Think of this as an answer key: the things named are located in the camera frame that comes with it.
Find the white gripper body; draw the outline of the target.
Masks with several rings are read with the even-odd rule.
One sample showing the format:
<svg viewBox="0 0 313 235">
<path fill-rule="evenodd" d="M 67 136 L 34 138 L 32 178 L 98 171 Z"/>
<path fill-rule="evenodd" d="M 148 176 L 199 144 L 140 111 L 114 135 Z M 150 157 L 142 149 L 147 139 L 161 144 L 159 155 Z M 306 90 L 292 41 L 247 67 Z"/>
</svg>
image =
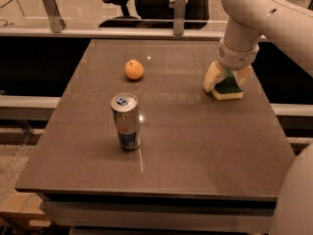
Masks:
<svg viewBox="0 0 313 235">
<path fill-rule="evenodd" d="M 255 60 L 259 46 L 256 45 L 251 50 L 240 51 L 228 47 L 224 39 L 221 39 L 216 51 L 218 63 L 229 71 L 245 69 Z"/>
</svg>

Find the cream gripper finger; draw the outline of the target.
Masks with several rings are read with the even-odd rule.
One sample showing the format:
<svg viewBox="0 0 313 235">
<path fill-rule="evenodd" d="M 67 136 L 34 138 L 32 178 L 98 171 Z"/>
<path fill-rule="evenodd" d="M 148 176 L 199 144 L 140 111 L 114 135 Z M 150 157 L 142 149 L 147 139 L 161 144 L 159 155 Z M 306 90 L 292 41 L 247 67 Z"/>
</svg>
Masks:
<svg viewBox="0 0 313 235">
<path fill-rule="evenodd" d="M 239 87 L 242 87 L 247 79 L 247 77 L 249 76 L 250 72 L 252 71 L 252 67 L 251 66 L 247 66 L 241 70 L 235 70 L 234 71 L 234 78 L 236 80 L 236 84 Z"/>
<path fill-rule="evenodd" d="M 210 64 L 206 71 L 203 89 L 206 93 L 209 93 L 214 86 L 227 77 L 225 69 L 217 62 L 214 61 Z"/>
</svg>

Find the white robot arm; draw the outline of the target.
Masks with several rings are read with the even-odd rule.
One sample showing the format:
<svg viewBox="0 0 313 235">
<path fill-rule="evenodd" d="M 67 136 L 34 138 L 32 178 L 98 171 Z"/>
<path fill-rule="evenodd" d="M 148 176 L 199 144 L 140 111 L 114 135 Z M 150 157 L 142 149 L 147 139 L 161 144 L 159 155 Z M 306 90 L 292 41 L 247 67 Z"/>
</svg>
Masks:
<svg viewBox="0 0 313 235">
<path fill-rule="evenodd" d="M 288 0 L 221 0 L 229 16 L 217 49 L 222 68 L 250 65 L 264 36 L 313 75 L 313 15 Z M 282 186 L 269 235 L 313 235 L 313 144 L 295 157 Z"/>
</svg>

